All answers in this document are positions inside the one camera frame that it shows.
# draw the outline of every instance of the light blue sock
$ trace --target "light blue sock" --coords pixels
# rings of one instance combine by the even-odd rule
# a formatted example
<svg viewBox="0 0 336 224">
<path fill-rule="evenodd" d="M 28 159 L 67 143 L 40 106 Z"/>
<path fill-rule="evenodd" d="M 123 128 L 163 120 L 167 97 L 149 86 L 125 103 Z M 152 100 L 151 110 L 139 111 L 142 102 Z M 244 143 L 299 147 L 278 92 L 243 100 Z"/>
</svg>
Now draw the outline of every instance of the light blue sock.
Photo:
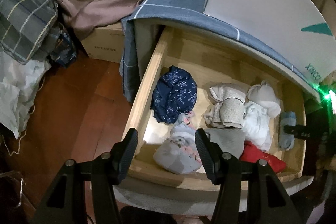
<svg viewBox="0 0 336 224">
<path fill-rule="evenodd" d="M 290 111 L 280 114 L 280 133 L 278 145 L 282 150 L 289 150 L 294 146 L 294 135 L 285 133 L 284 126 L 296 126 L 295 112 Z"/>
</svg>

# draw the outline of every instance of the plaid blanket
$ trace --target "plaid blanket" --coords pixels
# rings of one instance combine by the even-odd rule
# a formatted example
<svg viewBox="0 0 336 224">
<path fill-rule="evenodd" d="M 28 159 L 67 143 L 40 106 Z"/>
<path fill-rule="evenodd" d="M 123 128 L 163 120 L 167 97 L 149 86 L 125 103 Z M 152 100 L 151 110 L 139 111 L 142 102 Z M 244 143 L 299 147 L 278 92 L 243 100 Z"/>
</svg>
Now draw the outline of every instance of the plaid blanket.
<svg viewBox="0 0 336 224">
<path fill-rule="evenodd" d="M 0 0 L 0 44 L 12 58 L 26 64 L 44 61 L 60 35 L 54 0 Z"/>
</svg>

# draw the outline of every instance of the cardboard box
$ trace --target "cardboard box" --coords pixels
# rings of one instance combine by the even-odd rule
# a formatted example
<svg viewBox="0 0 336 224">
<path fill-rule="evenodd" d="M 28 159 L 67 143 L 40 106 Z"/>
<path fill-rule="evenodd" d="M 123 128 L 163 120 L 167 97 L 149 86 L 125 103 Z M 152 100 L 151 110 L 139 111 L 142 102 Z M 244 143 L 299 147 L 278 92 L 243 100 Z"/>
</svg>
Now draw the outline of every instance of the cardboard box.
<svg viewBox="0 0 336 224">
<path fill-rule="evenodd" d="M 90 58 L 120 63 L 124 38 L 122 25 L 118 22 L 95 28 L 81 43 Z"/>
<path fill-rule="evenodd" d="M 204 14 L 258 38 L 312 84 L 336 69 L 335 37 L 311 0 L 206 0 Z"/>
</svg>

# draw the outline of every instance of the dark blue patterned fabric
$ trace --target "dark blue patterned fabric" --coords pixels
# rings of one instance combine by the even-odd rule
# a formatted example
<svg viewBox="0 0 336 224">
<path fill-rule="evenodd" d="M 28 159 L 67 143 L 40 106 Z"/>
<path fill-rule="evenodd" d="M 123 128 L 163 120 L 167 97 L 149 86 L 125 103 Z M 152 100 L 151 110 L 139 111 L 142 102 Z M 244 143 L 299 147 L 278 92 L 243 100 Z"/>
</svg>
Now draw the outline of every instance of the dark blue patterned fabric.
<svg viewBox="0 0 336 224">
<path fill-rule="evenodd" d="M 158 122 L 174 123 L 181 113 L 193 110 L 196 99 L 196 82 L 190 73 L 171 66 L 157 82 L 151 109 Z"/>
</svg>

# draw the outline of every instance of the clothing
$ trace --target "clothing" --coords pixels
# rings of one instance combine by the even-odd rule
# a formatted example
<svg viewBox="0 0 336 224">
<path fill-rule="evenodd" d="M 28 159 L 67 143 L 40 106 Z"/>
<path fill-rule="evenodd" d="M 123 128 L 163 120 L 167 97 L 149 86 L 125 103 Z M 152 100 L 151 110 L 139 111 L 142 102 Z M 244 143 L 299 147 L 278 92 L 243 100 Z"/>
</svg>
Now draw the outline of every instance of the clothing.
<svg viewBox="0 0 336 224">
<path fill-rule="evenodd" d="M 204 130 L 211 142 L 217 143 L 223 152 L 229 152 L 237 159 L 243 153 L 245 134 L 238 128 L 208 128 Z"/>
<path fill-rule="evenodd" d="M 286 168 L 284 161 L 279 160 L 274 155 L 260 151 L 253 143 L 245 141 L 244 152 L 239 160 L 255 163 L 259 159 L 266 160 L 275 173 L 279 173 Z"/>
<path fill-rule="evenodd" d="M 272 87 L 266 81 L 262 81 L 261 85 L 252 86 L 247 92 L 247 98 L 266 108 L 267 115 L 272 119 L 281 112 L 280 101 L 275 96 Z"/>
<path fill-rule="evenodd" d="M 245 139 L 252 142 L 260 150 L 268 151 L 272 140 L 269 134 L 269 116 L 262 106 L 249 101 L 244 106 L 243 131 Z"/>
<path fill-rule="evenodd" d="M 195 130 L 179 124 L 170 133 L 171 136 L 154 153 L 155 162 L 175 174 L 197 171 L 202 162 L 195 144 Z"/>
<path fill-rule="evenodd" d="M 153 91 L 151 109 L 158 122 L 174 123 L 181 113 L 192 111 L 197 99 L 197 86 L 190 73 L 171 66 Z"/>
<path fill-rule="evenodd" d="M 179 124 L 184 124 L 194 130 L 196 130 L 196 128 L 194 127 L 194 125 L 191 123 L 190 118 L 194 117 L 195 113 L 193 111 L 188 112 L 188 113 L 181 113 L 178 118 L 177 121 L 174 123 L 174 125 L 179 125 Z"/>
<path fill-rule="evenodd" d="M 203 117 L 207 124 L 224 128 L 242 128 L 246 95 L 236 84 L 219 84 L 210 88 L 210 96 L 217 102 Z"/>
<path fill-rule="evenodd" d="M 54 0 L 0 0 L 0 44 L 21 64 L 44 62 L 54 50 L 60 29 Z"/>
<path fill-rule="evenodd" d="M 284 131 L 284 126 L 296 126 L 295 112 L 283 112 L 280 115 L 280 133 L 278 145 L 283 150 L 290 150 L 294 147 L 294 135 L 287 134 Z"/>
</svg>

